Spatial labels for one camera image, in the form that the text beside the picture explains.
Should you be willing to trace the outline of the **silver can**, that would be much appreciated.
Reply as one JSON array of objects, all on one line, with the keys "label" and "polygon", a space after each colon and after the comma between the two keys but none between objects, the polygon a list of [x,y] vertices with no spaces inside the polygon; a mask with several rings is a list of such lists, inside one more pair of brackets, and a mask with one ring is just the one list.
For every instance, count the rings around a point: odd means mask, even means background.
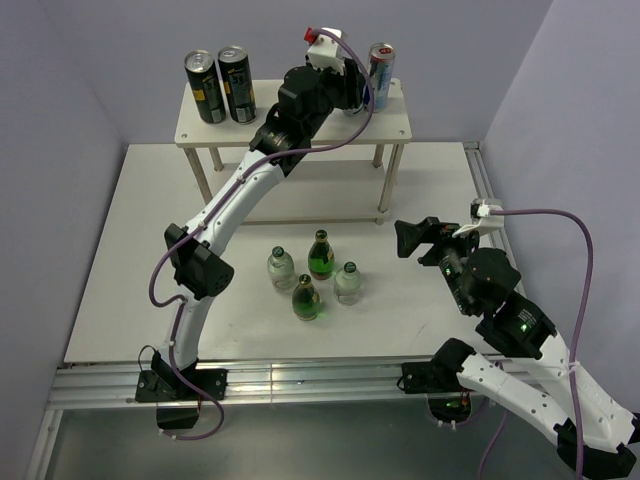
[{"label": "silver can", "polygon": [[351,108],[351,109],[346,109],[346,110],[344,110],[344,111],[343,111],[343,114],[344,114],[345,116],[352,117],[352,116],[358,115],[358,114],[359,114],[359,113],[361,113],[363,110],[364,110],[364,106],[363,106],[363,105],[360,105],[360,106],[358,106],[358,107],[356,107],[356,108]]},{"label": "silver can", "polygon": [[369,77],[371,89],[367,89],[365,100],[367,104],[373,102],[374,112],[380,112],[386,107],[395,58],[396,51],[388,43],[376,43],[370,48]]}]

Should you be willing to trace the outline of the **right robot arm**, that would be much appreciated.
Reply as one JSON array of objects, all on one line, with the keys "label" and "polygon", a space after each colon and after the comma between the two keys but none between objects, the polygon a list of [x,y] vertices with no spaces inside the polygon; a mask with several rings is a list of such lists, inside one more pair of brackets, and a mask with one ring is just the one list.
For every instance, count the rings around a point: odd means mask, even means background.
[{"label": "right robot arm", "polygon": [[480,322],[477,333],[537,386],[500,370],[473,347],[448,339],[426,362],[402,365],[407,394],[476,391],[541,432],[561,460],[588,479],[622,479],[636,463],[639,416],[618,404],[570,358],[570,349],[546,314],[517,292],[520,273],[507,254],[482,247],[479,234],[427,217],[394,224],[397,254],[430,249],[418,262],[440,270],[459,311]]}]

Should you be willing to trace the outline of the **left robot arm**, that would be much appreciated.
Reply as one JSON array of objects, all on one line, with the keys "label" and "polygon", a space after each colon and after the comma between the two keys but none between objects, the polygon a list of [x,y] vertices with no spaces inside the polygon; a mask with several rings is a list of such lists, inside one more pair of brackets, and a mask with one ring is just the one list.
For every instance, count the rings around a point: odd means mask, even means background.
[{"label": "left robot arm", "polygon": [[222,255],[237,228],[260,200],[282,182],[309,153],[321,126],[336,109],[363,104],[371,85],[366,67],[346,59],[343,69],[306,64],[289,70],[278,100],[256,131],[243,160],[204,209],[179,227],[165,231],[167,251],[178,292],[167,300],[150,299],[158,307],[176,304],[164,344],[154,354],[151,371],[162,392],[183,399],[204,390],[195,384],[199,338],[214,299],[231,283],[234,270]]}]

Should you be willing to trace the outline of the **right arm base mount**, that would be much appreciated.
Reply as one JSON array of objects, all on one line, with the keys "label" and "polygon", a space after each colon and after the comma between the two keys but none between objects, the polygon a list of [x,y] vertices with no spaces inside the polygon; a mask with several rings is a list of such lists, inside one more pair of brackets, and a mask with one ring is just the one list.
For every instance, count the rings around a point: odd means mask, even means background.
[{"label": "right arm base mount", "polygon": [[471,419],[470,391],[455,373],[434,361],[402,363],[396,387],[406,395],[425,395],[427,413],[438,428],[447,425],[456,430]]}]

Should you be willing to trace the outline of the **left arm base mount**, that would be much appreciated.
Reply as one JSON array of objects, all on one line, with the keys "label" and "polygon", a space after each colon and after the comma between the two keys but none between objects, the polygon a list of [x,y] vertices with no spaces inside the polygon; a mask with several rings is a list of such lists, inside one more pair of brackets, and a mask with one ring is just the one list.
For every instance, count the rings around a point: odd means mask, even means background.
[{"label": "left arm base mount", "polygon": [[[162,434],[178,440],[204,439],[217,433],[224,422],[220,401],[225,397],[227,377],[226,369],[199,369],[197,361],[176,374],[155,352],[150,366],[139,373],[134,401],[156,405],[156,425]],[[196,425],[204,401],[219,410],[218,424],[213,432],[186,435]]]}]

